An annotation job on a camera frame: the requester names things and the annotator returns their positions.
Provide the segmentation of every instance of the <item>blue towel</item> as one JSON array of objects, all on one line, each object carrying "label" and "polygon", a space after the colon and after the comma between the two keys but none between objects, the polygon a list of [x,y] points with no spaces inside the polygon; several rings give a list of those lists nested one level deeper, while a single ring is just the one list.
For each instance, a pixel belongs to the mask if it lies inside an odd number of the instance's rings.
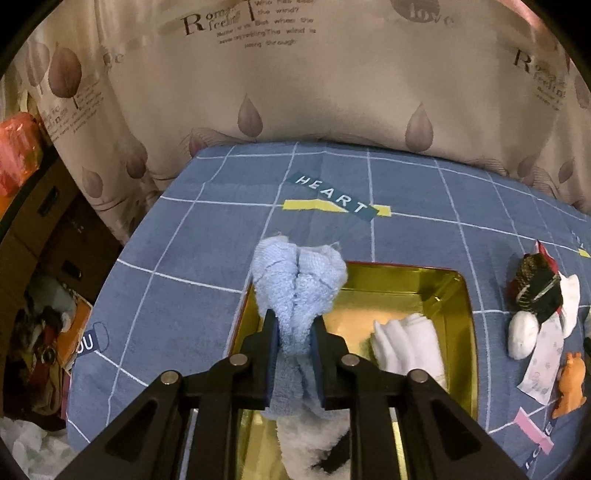
[{"label": "blue towel", "polygon": [[267,309],[277,315],[280,352],[275,367],[269,419],[296,415],[302,406],[322,418],[334,418],[320,406],[310,357],[310,328],[332,303],[347,279],[340,254],[325,245],[298,248],[284,236],[262,240],[252,260],[259,314]]},{"label": "blue towel", "polygon": [[[289,243],[286,236],[265,238],[255,248],[251,271],[259,315],[265,318],[267,310],[272,309],[279,323],[280,345],[289,344],[296,295],[297,246]],[[297,361],[286,357],[280,349],[271,404],[263,414],[273,420],[291,415],[302,404],[303,395]]]},{"label": "blue towel", "polygon": [[326,411],[320,406],[310,356],[310,329],[318,315],[332,310],[333,300],[346,281],[347,266],[335,249],[328,245],[300,248],[291,321],[294,341],[286,351],[297,355],[303,376],[304,404],[323,419],[333,419],[341,416],[342,412]]}]

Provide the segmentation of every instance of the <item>gold tray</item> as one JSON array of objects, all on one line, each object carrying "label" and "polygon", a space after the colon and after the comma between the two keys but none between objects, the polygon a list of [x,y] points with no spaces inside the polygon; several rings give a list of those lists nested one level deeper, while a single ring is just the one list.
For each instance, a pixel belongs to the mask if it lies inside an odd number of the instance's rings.
[{"label": "gold tray", "polygon": [[[386,323],[419,312],[437,331],[450,396],[476,420],[478,369],[472,309],[464,278],[452,270],[407,265],[347,262],[348,281],[337,295],[332,312],[324,315],[326,329],[342,336],[351,353],[374,360],[369,336],[374,320]],[[253,286],[250,287],[232,351],[262,326]],[[397,424],[394,433],[400,445]],[[402,451],[398,452],[401,460]],[[275,422],[257,411],[244,411],[238,438],[237,478],[287,480],[281,463]]]}]

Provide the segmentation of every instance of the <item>white sock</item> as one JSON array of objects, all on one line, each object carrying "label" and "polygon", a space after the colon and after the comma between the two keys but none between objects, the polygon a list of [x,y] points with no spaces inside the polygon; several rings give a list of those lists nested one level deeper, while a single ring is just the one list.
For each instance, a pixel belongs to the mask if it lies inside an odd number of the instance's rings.
[{"label": "white sock", "polygon": [[534,351],[540,325],[538,319],[530,312],[517,312],[509,322],[507,348],[509,356],[521,360]]}]

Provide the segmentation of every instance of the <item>orange animal figurine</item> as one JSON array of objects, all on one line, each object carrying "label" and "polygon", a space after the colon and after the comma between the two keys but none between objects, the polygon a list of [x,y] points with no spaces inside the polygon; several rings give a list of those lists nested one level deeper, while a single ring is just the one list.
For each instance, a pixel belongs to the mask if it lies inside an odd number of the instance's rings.
[{"label": "orange animal figurine", "polygon": [[582,407],[587,401],[583,396],[581,384],[585,378],[585,362],[579,352],[566,354],[566,365],[562,369],[562,376],[558,381],[558,389],[562,393],[562,398],[558,407],[552,412],[552,418],[557,419],[562,415]]}]

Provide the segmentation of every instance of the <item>blue bedsheet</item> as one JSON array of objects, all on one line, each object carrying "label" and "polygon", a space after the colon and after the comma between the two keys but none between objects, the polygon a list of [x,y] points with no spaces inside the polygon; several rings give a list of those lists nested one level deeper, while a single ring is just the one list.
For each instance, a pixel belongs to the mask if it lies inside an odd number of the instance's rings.
[{"label": "blue bedsheet", "polygon": [[[351,213],[286,209],[318,194],[295,173],[356,201],[389,206],[372,222]],[[199,153],[150,210],[96,302],[109,342],[74,366],[68,412],[82,449],[166,369],[208,369],[228,351],[256,243],[281,232],[299,245],[340,242],[346,260],[446,267],[469,286],[478,343],[480,425],[517,464],[535,447],[512,423],[522,407],[540,428],[543,407],[517,389],[529,359],[511,360],[505,287],[543,241],[561,272],[581,283],[579,322],[565,351],[581,351],[591,297],[591,223],[527,186],[461,164],[331,144],[251,144]],[[533,478],[553,478],[576,443],[584,409],[562,417]]]}]

